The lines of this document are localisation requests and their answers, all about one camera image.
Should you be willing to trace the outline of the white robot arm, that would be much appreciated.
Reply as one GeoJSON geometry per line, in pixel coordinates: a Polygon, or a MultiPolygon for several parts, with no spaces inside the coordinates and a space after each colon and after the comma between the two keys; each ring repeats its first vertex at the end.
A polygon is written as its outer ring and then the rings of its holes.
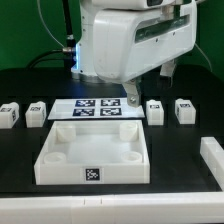
{"type": "Polygon", "coordinates": [[[141,104],[139,77],[157,67],[173,76],[175,59],[196,41],[196,0],[79,0],[81,39],[74,77],[121,84],[141,104]]]}

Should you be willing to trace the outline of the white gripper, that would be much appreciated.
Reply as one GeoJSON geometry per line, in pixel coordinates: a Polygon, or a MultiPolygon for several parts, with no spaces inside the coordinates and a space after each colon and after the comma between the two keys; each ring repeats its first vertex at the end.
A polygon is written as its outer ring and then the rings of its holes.
{"type": "Polygon", "coordinates": [[[174,59],[191,51],[196,41],[195,0],[93,0],[93,4],[100,8],[93,23],[96,74],[124,83],[127,104],[135,108],[141,104],[141,90],[134,78],[162,65],[161,87],[171,88],[174,59]]]}

